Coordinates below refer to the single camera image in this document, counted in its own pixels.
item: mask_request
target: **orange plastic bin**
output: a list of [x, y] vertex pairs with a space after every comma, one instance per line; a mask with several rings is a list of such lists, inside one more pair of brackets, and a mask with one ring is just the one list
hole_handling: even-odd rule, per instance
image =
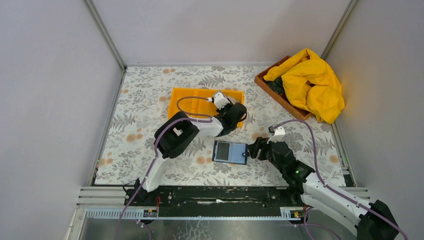
[[[179, 88], [174, 87], [172, 90], [172, 96], [168, 107], [168, 119], [174, 116], [179, 110], [177, 108], [177, 101], [183, 97], [195, 96], [195, 97], [212, 97], [217, 91], [221, 91], [227, 96], [231, 96], [236, 100], [240, 101], [241, 104], [245, 102], [245, 93], [242, 91], [233, 90], [218, 90], [218, 89], [201, 89], [201, 88]], [[214, 116], [217, 113], [217, 108], [212, 102], [208, 102], [202, 99], [189, 98], [179, 102], [179, 107], [186, 112], [194, 114], [208, 114]], [[191, 116], [196, 118], [205, 118], [203, 116]], [[243, 122], [239, 122], [237, 127], [241, 128]]]

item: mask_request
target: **wooden box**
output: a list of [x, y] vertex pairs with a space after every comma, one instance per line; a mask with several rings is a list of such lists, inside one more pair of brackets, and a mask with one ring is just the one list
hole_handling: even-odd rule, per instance
[[259, 87], [262, 88], [275, 101], [277, 101], [277, 103], [279, 103], [283, 108], [285, 108], [289, 113], [291, 113], [291, 115], [293, 115], [296, 119], [306, 120], [307, 118], [309, 118], [312, 115], [311, 112], [291, 105], [284, 92], [282, 94], [277, 94], [264, 81], [264, 76], [267, 75], [268, 71], [272, 67], [281, 65], [282, 63], [284, 63], [284, 61], [286, 61], [289, 58], [290, 58], [290, 56], [286, 56], [285, 58], [281, 59], [280, 61], [274, 63], [274, 65], [268, 67], [265, 71], [259, 73], [254, 78], [254, 82], [257, 85], [259, 85]]

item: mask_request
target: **floral tablecloth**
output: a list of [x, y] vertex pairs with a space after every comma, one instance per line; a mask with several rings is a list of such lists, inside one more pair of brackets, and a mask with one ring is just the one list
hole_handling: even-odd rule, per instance
[[[154, 157], [153, 134], [168, 119], [172, 90], [178, 88], [244, 91], [247, 118], [242, 128], [216, 139], [251, 144], [267, 137], [268, 127], [293, 116], [254, 83], [263, 66], [129, 67], [98, 164], [96, 185], [121, 185], [139, 178]], [[318, 167], [330, 182], [345, 186], [331, 126], [310, 117], [318, 150]], [[297, 159], [314, 167], [308, 128], [294, 122], [284, 126], [284, 141]], [[212, 161], [215, 138], [196, 137], [173, 159], [162, 185], [181, 186], [287, 186], [268, 161], [248, 158], [247, 165]]]

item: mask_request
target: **gray wall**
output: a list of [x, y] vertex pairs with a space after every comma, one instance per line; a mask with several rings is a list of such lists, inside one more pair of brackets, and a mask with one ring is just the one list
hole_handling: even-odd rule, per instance
[[62, 239], [120, 70], [81, 0], [0, 2], [0, 239]]
[[328, 59], [343, 86], [336, 122], [356, 179], [410, 239], [422, 239], [424, 222], [423, 12], [422, 0], [362, 0]]
[[94, 0], [129, 65], [273, 64], [321, 54], [349, 0]]

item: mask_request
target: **yellow fabric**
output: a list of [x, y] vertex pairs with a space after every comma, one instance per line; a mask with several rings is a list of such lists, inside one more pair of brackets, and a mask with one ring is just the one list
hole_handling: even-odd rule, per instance
[[274, 81], [279, 76], [288, 101], [315, 114], [320, 122], [332, 124], [345, 108], [342, 86], [334, 71], [308, 48], [272, 67], [263, 79]]

